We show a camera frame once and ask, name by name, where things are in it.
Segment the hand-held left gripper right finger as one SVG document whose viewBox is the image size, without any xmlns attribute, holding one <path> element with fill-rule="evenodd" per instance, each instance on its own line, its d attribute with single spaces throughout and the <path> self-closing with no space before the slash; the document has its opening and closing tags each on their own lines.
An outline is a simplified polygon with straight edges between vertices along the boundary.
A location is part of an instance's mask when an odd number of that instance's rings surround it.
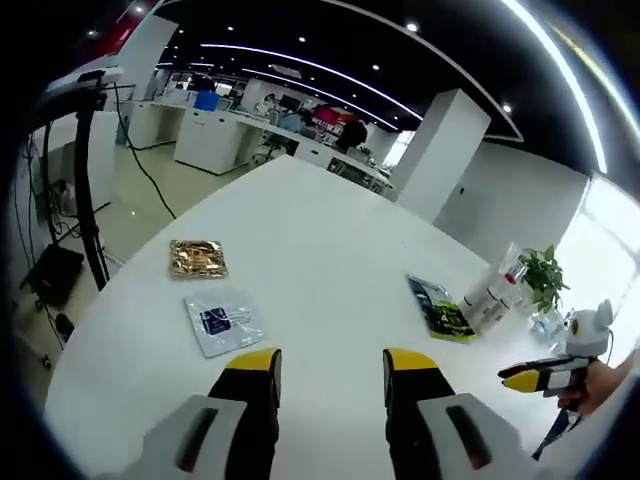
<svg viewBox="0 0 640 480">
<path fill-rule="evenodd" d="M 385 435 L 397 479 L 524 475 L 518 431 L 475 396 L 457 393 L 435 361 L 383 351 Z"/>
</svg>

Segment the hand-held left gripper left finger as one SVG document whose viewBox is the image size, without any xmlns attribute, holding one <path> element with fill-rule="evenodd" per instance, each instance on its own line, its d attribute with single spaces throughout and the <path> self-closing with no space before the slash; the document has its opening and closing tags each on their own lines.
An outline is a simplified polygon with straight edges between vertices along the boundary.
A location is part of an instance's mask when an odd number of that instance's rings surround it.
<svg viewBox="0 0 640 480">
<path fill-rule="evenodd" d="M 268 479 L 279 439 L 282 352 L 232 359 L 206 396 L 153 427 L 125 479 Z"/>
</svg>

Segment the person's right hand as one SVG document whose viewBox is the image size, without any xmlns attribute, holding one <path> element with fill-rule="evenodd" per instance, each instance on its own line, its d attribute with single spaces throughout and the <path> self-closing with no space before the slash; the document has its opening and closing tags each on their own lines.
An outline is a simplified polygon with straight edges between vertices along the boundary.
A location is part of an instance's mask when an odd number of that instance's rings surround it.
<svg viewBox="0 0 640 480">
<path fill-rule="evenodd" d="M 633 364 L 631 357 L 615 368 L 594 361 L 582 373 L 571 376 L 569 386 L 558 395 L 557 406 L 583 416 L 591 415 L 622 384 Z"/>
</svg>

